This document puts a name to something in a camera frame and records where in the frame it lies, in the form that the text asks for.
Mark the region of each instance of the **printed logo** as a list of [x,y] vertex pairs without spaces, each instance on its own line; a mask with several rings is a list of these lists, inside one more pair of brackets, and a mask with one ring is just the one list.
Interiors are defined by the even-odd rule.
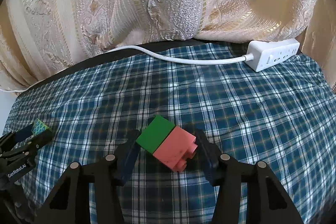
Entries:
[[13,175],[15,175],[16,173],[20,172],[22,169],[26,168],[27,166],[25,164],[23,164],[22,166],[20,166],[18,169],[14,170],[12,173],[10,173],[9,175],[7,175],[9,178],[11,178]]

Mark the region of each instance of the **wall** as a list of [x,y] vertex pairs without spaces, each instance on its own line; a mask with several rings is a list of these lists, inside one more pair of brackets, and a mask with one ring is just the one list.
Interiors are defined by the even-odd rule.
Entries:
[[14,104],[16,97],[8,92],[0,91],[0,136],[2,136],[3,129],[12,105]]

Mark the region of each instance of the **damask curtain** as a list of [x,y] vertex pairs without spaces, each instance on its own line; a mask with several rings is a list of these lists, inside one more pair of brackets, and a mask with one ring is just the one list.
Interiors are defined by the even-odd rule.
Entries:
[[0,86],[21,89],[114,47],[200,38],[279,41],[316,0],[5,0]]
[[317,0],[313,17],[302,34],[301,48],[321,66],[336,93],[336,0]]

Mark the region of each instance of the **pink block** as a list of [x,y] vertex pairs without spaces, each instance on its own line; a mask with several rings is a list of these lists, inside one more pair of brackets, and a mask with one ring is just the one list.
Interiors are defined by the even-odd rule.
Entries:
[[182,172],[187,163],[195,155],[196,137],[180,127],[175,127],[164,142],[157,148],[153,156],[174,172]]

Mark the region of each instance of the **toy building block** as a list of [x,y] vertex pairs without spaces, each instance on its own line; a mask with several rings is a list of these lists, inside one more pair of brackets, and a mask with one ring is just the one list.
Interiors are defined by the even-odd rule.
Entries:
[[34,125],[33,128],[31,129],[32,133],[37,135],[40,134],[41,132],[50,129],[50,127],[48,127],[47,125],[45,125],[41,120],[36,119],[34,121]]
[[175,127],[153,156],[174,172],[182,172],[186,159],[193,158],[197,145],[196,137],[180,127]]
[[136,139],[136,142],[149,153],[153,154],[174,127],[175,125],[173,123],[160,115],[156,115],[154,120]]

